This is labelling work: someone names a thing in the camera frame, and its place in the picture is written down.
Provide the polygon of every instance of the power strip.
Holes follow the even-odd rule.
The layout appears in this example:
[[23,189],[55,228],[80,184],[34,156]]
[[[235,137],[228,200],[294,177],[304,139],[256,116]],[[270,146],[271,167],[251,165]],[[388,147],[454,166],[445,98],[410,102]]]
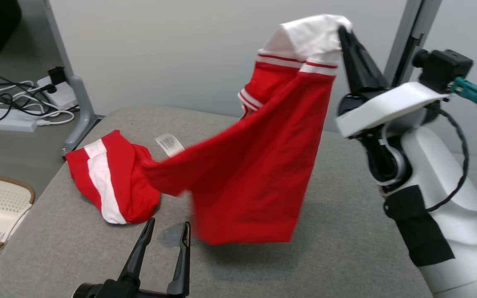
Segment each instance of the power strip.
[[[0,118],[7,113],[7,109],[0,109]],[[38,124],[37,117],[27,115],[19,110],[10,110],[8,115],[0,121],[0,130],[11,130],[12,132],[34,132]]]
[[[38,80],[38,87],[44,87],[51,84],[51,78],[46,76],[43,79]],[[75,93],[71,86],[67,82],[60,83],[55,86],[56,92],[49,93],[44,91],[43,93],[51,100],[51,103],[57,106],[61,110],[70,109],[78,104]]]

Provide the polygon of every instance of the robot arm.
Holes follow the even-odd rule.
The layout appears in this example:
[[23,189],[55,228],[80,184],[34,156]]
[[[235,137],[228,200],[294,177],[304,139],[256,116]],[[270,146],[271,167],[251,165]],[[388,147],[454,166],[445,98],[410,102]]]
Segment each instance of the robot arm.
[[419,82],[389,90],[354,34],[344,28],[339,34],[351,91],[336,119],[341,134],[365,147],[384,211],[434,297],[477,298],[477,191],[424,127],[438,113],[447,115],[439,101],[450,92],[477,103],[477,90],[464,80],[472,61],[450,50],[422,51],[413,63],[423,68]]

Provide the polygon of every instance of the black cable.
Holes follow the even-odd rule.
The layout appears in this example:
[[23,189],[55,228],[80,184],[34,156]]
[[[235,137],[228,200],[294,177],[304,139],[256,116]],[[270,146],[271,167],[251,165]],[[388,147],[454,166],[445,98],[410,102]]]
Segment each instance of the black cable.
[[29,85],[29,84],[25,84],[25,83],[13,83],[13,82],[10,82],[10,83],[0,83],[0,86],[10,86],[10,85],[16,85],[16,86],[23,86],[23,87],[34,87],[32,85]]
[[437,111],[437,113],[446,117],[448,119],[448,122],[450,122],[450,124],[454,126],[454,128],[456,129],[456,132],[458,133],[458,137],[460,137],[461,149],[463,151],[463,156],[464,156],[463,175],[458,181],[458,186],[456,186],[456,188],[447,196],[447,198],[437,203],[436,205],[426,209],[427,212],[432,212],[437,210],[439,207],[445,205],[446,203],[450,202],[450,200],[454,197],[454,195],[456,195],[456,193],[461,189],[461,187],[463,186],[463,184],[465,183],[467,179],[467,173],[469,172],[470,157],[469,157],[469,148],[467,147],[467,139],[465,137],[465,134],[463,134],[463,131],[461,130],[460,125],[456,122],[456,120],[454,120],[454,118],[449,113],[441,110],[441,108],[434,108],[434,107],[428,107],[428,106],[426,106],[426,108]]
[[[34,96],[32,96],[32,94],[31,94],[27,89],[25,89],[25,88],[23,87],[23,86],[25,86],[25,87],[30,88],[30,87],[33,87],[33,86],[30,86],[30,85],[28,85],[28,84],[23,84],[23,83],[14,83],[14,82],[12,82],[11,80],[6,79],[6,78],[4,78],[4,77],[2,77],[2,76],[0,76],[0,79],[6,81],[6,83],[0,83],[0,86],[16,85],[19,89],[21,89],[21,90],[23,90],[24,92],[26,92],[26,94],[27,94],[28,96],[34,97]],[[41,95],[43,96],[43,98],[44,98],[45,100],[49,100],[45,94],[41,93]]]
[[67,109],[66,111],[69,111],[71,113],[77,113],[77,112],[80,112],[80,106],[77,104],[76,106],[72,107],[72,108],[69,108]]
[[[9,80],[7,80],[7,79],[1,77],[1,76],[0,76],[0,79],[3,79],[3,80],[5,80],[5,81],[8,81],[9,83],[12,83],[11,81],[9,81]],[[45,98],[47,98],[47,97],[45,96],[45,94],[42,93],[43,88],[36,90],[34,93],[31,93],[31,92],[29,92],[28,90],[24,89],[24,88],[21,87],[21,86],[18,86],[18,87],[19,87],[20,89],[22,89],[23,91],[25,91],[25,92],[26,92],[28,95],[30,95],[31,97],[35,98],[36,100],[38,100],[38,98],[36,98],[35,95],[38,94],[38,93],[41,93]],[[42,103],[45,107],[47,107],[47,111],[46,111],[45,113],[31,113],[30,111],[24,109],[24,107],[25,107],[27,104],[29,104],[30,100],[31,100],[31,99],[28,99],[27,102],[25,102],[23,105],[19,105],[18,103],[16,103],[16,102],[13,101],[13,97],[12,97],[11,94],[9,94],[9,93],[0,93],[0,103],[7,104],[7,105],[8,105],[8,109],[7,109],[6,113],[0,118],[0,121],[2,121],[3,119],[5,119],[5,117],[10,113],[10,111],[12,110],[12,108],[15,108],[15,109],[17,109],[17,110],[19,110],[19,111],[21,111],[21,112],[24,112],[24,113],[26,113],[26,114],[28,114],[28,115],[42,116],[42,115],[47,115],[48,113],[51,113],[52,107],[51,107],[51,106],[48,106],[48,105],[46,105],[46,104],[44,104],[41,100],[38,100],[38,102],[39,102],[39,103]]]

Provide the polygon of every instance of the gray ottoman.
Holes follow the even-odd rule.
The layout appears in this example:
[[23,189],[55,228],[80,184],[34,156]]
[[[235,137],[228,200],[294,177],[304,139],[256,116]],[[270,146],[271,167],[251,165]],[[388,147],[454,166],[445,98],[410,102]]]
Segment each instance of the gray ottoman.
[[[83,145],[118,129],[164,159],[155,137],[170,132],[191,145],[235,121],[174,108],[124,108]],[[477,158],[470,177],[477,186]],[[323,132],[293,241],[210,247],[193,239],[190,297],[430,297],[382,201],[360,145]],[[166,291],[189,218],[187,196],[163,196],[141,288]],[[81,283],[116,279],[143,226],[106,224],[65,164],[2,252],[0,298],[68,298]]]

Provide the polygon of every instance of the teal cable connector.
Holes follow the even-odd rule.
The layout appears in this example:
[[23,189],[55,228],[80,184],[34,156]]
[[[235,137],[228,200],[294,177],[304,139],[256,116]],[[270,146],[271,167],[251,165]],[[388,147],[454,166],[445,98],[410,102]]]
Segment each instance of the teal cable connector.
[[477,85],[467,81],[462,77],[454,79],[450,92],[466,98],[477,104]]

